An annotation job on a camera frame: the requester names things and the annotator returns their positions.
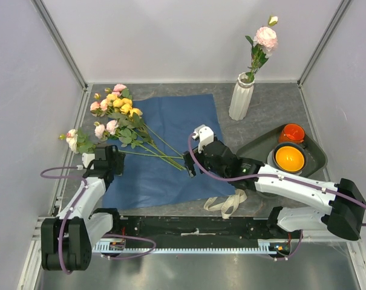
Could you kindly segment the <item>artificial flower bouquet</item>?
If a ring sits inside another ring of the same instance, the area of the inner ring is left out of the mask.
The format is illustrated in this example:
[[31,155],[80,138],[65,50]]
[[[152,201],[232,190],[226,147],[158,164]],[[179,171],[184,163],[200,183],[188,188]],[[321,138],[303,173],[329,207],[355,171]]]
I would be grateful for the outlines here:
[[182,154],[145,123],[143,112],[134,104],[126,85],[106,88],[104,95],[95,93],[90,112],[95,117],[108,118],[105,124],[94,123],[94,134],[98,140],[117,140],[122,148],[142,149],[143,156],[154,156],[177,170],[183,169],[179,163],[183,159]]

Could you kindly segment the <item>blue wrapping paper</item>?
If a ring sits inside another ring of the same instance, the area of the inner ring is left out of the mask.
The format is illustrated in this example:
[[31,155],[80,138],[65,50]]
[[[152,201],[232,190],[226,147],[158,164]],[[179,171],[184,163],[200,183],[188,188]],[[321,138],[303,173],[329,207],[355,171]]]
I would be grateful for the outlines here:
[[[218,139],[223,137],[211,94],[152,97],[133,103],[143,112],[157,147],[168,156],[187,151],[188,136],[202,124],[209,126]],[[226,182],[201,173],[190,178],[186,170],[178,170],[159,157],[145,155],[141,147],[125,150],[123,175],[114,178],[102,197],[105,208],[128,210],[234,193],[234,188]]]

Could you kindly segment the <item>cream white rose stem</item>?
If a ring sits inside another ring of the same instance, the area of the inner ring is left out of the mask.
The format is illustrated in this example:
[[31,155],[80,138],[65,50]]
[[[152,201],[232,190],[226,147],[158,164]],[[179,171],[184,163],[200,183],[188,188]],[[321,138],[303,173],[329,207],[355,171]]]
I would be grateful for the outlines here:
[[71,129],[65,134],[60,134],[58,139],[66,141],[69,149],[75,154],[94,153],[96,149],[96,145],[81,129]]

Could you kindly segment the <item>cream ribbon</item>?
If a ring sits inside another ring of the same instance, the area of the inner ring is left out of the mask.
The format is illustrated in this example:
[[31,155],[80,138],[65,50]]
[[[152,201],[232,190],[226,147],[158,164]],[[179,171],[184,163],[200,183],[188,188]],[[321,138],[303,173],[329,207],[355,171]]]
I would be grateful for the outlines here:
[[238,209],[240,204],[247,200],[247,195],[244,190],[236,189],[233,195],[229,195],[224,202],[215,204],[217,197],[208,198],[204,203],[203,208],[206,211],[219,211],[223,219],[229,219]]

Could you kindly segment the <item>pink rose stem with bud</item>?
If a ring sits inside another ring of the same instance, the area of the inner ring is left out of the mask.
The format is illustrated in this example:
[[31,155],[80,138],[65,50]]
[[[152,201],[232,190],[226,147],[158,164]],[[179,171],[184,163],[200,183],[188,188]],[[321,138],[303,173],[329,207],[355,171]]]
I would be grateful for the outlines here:
[[250,66],[248,72],[244,73],[244,78],[241,79],[244,83],[252,83],[255,80],[255,74],[268,61],[273,52],[277,49],[278,38],[273,30],[278,23],[278,17],[270,15],[267,25],[257,29],[254,37],[245,36],[250,43]]

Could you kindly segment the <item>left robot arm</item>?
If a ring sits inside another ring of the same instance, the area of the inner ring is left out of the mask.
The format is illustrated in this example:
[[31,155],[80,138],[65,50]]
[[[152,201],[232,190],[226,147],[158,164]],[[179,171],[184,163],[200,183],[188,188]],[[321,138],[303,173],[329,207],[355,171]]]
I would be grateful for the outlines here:
[[122,230],[115,208],[96,208],[115,176],[123,174],[125,154],[116,145],[97,146],[85,153],[85,173],[69,204],[41,225],[41,265],[47,271],[84,271],[91,262],[92,249],[104,235],[117,237]]

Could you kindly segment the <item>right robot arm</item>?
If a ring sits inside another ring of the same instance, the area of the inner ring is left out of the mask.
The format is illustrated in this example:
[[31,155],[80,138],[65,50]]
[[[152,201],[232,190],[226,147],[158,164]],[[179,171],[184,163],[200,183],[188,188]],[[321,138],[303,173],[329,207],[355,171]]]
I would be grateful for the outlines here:
[[213,179],[239,190],[283,196],[303,204],[301,208],[275,207],[266,222],[275,238],[299,230],[327,230],[345,240],[360,238],[366,201],[356,184],[342,178],[338,183],[293,175],[251,158],[239,158],[221,141],[202,149],[190,147],[183,159],[189,176],[199,167]]

